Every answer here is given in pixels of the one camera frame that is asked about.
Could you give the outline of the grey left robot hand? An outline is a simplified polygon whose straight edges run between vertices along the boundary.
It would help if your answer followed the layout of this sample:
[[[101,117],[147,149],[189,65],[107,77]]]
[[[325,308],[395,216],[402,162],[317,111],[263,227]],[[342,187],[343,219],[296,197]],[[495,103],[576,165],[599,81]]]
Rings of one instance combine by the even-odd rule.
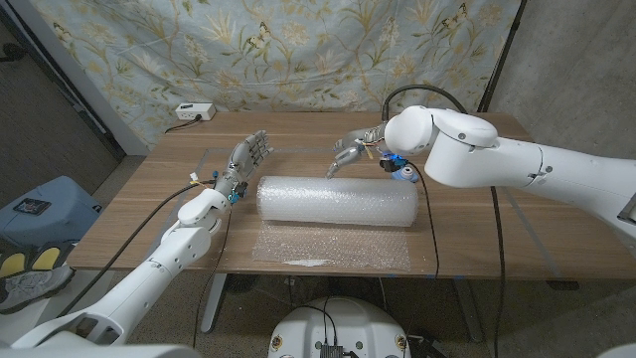
[[[272,151],[265,130],[249,135],[234,148],[226,169],[216,182],[215,189],[225,196],[237,194],[243,197],[249,180]]]

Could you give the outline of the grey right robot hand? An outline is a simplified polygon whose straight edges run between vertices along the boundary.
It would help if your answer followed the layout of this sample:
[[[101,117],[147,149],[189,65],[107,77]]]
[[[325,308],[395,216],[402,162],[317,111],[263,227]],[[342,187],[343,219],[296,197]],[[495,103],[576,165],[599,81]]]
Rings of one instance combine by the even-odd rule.
[[[385,129],[386,125],[383,123],[371,128],[353,130],[339,139],[334,144],[336,156],[327,170],[325,178],[333,178],[340,169],[356,163],[364,154],[387,152]]]

